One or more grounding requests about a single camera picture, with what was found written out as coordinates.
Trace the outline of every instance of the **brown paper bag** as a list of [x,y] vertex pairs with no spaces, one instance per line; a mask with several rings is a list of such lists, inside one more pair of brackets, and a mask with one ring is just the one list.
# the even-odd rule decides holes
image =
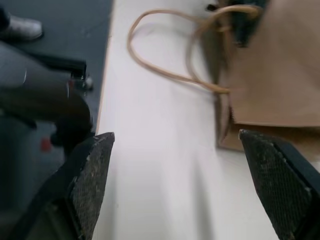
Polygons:
[[220,146],[242,150],[239,129],[250,129],[320,160],[319,10],[318,0],[269,1],[248,48],[220,70],[219,84],[231,90],[219,96]]

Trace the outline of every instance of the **dark floor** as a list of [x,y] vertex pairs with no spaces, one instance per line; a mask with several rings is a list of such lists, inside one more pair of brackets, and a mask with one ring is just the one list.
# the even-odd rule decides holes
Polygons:
[[[16,47],[86,60],[94,90],[85,99],[96,127],[112,0],[2,0],[1,4],[12,15],[43,23],[42,39],[15,44]],[[64,162],[62,149],[41,151],[41,141],[54,130],[51,123],[39,122],[38,128],[32,130],[15,119],[0,118],[0,169],[12,171],[12,179],[18,176],[8,188],[3,188],[4,175],[0,177],[0,198],[6,196],[0,199],[0,218],[4,210],[1,203],[9,202],[12,208],[23,211],[47,176]]]

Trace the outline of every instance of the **textured rubber pad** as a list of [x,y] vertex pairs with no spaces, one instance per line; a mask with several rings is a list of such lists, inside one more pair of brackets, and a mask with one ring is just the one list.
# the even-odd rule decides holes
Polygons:
[[319,196],[304,174],[319,181],[319,173],[287,142],[278,144],[275,138],[247,130],[241,130],[239,137],[256,193],[279,239],[302,239],[314,217],[319,219],[313,215],[319,208]]
[[87,157],[71,192],[71,199],[86,240],[91,240],[105,195],[113,141],[109,135],[95,136],[97,142]]

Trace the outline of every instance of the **white sneaker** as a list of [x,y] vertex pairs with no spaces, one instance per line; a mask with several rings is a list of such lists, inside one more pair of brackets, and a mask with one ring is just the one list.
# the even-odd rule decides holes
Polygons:
[[10,25],[0,31],[0,39],[4,41],[32,41],[42,37],[42,24],[40,21],[10,16]]

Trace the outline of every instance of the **table surface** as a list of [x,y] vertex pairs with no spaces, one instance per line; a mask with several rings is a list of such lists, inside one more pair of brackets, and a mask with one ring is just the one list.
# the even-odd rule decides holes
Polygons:
[[[98,133],[115,133],[105,197],[93,239],[277,240],[256,195],[243,153],[217,149],[214,96],[136,64],[129,28],[150,9],[202,16],[203,0],[115,0]],[[135,49],[165,69],[187,74],[192,22],[148,16]],[[199,46],[197,72],[208,74]]]

